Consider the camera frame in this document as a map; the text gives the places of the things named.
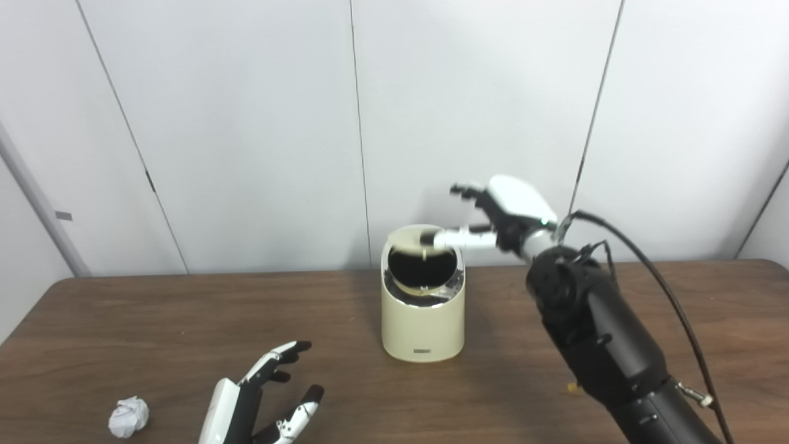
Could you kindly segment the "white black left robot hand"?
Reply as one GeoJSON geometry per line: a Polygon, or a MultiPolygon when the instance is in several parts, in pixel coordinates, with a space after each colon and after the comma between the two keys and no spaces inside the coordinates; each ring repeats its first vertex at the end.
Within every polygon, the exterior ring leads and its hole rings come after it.
{"type": "Polygon", "coordinates": [[[299,403],[267,427],[254,431],[264,384],[290,381],[290,374],[279,366],[293,364],[301,352],[312,348],[307,340],[294,340],[262,355],[244,377],[234,382],[223,377],[215,385],[200,443],[293,443],[312,421],[323,399],[323,386],[310,385],[299,403]]]}

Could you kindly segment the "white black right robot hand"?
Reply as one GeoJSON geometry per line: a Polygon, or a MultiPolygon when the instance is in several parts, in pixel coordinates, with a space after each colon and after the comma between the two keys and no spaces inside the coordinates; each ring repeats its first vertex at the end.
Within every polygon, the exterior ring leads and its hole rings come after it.
{"type": "Polygon", "coordinates": [[[488,223],[456,229],[425,230],[418,242],[423,249],[493,249],[520,258],[530,265],[535,258],[556,247],[554,233],[560,219],[540,192],[524,180],[495,175],[484,187],[456,183],[453,195],[471,200],[487,216],[488,223]]]}

